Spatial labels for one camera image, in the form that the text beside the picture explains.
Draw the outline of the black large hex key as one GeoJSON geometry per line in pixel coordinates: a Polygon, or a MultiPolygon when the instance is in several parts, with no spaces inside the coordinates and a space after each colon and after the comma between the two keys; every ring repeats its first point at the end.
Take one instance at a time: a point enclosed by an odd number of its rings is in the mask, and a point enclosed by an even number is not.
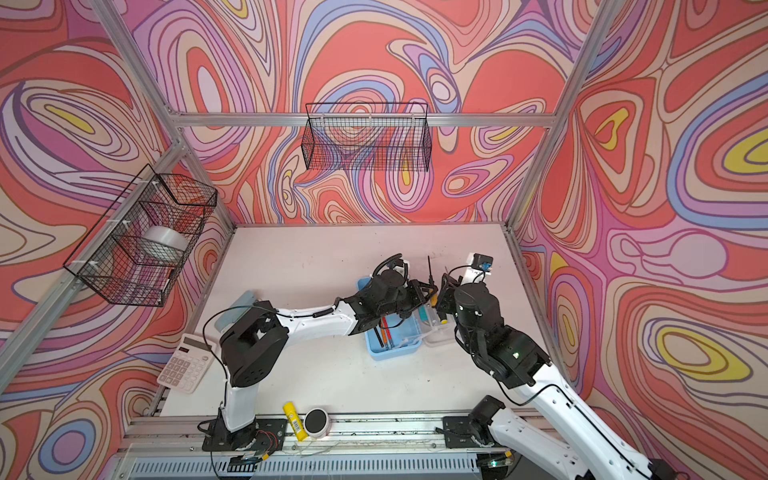
{"type": "Polygon", "coordinates": [[[378,329],[377,327],[374,327],[373,331],[374,331],[374,334],[375,334],[375,336],[376,336],[376,338],[377,338],[377,341],[378,341],[378,343],[379,343],[379,346],[380,346],[380,348],[382,348],[382,349],[383,349],[383,348],[385,347],[385,344],[384,344],[384,341],[383,341],[383,339],[382,339],[382,337],[381,337],[381,334],[380,334],[380,332],[379,332],[379,329],[378,329]]]}

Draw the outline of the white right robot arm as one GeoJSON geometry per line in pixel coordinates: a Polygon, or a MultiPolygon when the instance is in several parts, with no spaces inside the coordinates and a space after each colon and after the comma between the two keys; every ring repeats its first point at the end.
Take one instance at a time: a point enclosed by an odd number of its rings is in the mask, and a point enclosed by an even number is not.
{"type": "Polygon", "coordinates": [[[437,313],[455,320],[454,336],[502,391],[469,415],[474,441],[521,454],[557,479],[674,479],[677,470],[649,458],[614,432],[573,392],[550,356],[506,324],[482,276],[444,274],[437,313]]]}

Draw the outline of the light blue plastic tool box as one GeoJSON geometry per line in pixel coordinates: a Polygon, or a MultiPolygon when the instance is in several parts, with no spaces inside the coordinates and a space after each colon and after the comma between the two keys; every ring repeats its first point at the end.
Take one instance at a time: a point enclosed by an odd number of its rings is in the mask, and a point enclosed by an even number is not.
{"type": "Polygon", "coordinates": [[[422,332],[416,314],[405,320],[392,314],[385,318],[385,324],[389,329],[376,327],[364,333],[367,350],[375,361],[413,354],[422,345],[422,332]]]}

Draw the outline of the teal utility knife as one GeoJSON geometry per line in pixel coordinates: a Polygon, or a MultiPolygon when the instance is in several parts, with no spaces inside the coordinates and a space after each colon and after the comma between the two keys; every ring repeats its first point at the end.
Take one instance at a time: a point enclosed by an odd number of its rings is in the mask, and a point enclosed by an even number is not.
{"type": "Polygon", "coordinates": [[[426,307],[425,307],[424,305],[422,305],[422,306],[421,306],[421,307],[418,309],[418,313],[419,313],[420,321],[421,321],[422,323],[424,323],[424,324],[429,324],[429,323],[430,323],[430,321],[429,321],[429,315],[428,315],[428,313],[427,313],[427,310],[426,310],[426,307]]]}

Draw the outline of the orange black screwdriver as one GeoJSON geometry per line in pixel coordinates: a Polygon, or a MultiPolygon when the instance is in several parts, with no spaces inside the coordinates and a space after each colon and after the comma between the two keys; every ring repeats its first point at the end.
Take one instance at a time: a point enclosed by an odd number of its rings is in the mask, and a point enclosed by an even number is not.
{"type": "Polygon", "coordinates": [[[428,282],[429,282],[429,288],[430,288],[430,297],[428,303],[434,307],[437,302],[437,297],[439,293],[439,288],[434,280],[433,276],[433,269],[432,269],[432,262],[431,262],[431,256],[427,256],[427,265],[428,265],[428,282]]]}

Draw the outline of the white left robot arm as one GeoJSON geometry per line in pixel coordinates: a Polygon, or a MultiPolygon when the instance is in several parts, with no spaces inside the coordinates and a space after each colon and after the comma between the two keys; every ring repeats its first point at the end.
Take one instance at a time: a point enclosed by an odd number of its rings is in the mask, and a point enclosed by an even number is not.
{"type": "Polygon", "coordinates": [[[403,271],[388,269],[372,274],[353,295],[315,310],[279,309],[266,300],[252,302],[219,339],[226,374],[218,424],[235,434],[254,423],[258,385],[286,347],[363,334],[389,315],[407,319],[436,292],[432,282],[409,279],[403,271]]]}

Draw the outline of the orange handled hex key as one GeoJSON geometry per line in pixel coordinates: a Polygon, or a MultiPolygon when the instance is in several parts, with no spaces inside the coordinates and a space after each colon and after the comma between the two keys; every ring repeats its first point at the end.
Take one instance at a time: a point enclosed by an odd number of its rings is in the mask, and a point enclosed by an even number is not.
{"type": "Polygon", "coordinates": [[[381,319],[380,323],[380,330],[382,332],[382,337],[384,341],[386,342],[386,348],[388,350],[391,350],[394,348],[393,339],[390,333],[389,325],[385,317],[381,319]]]}

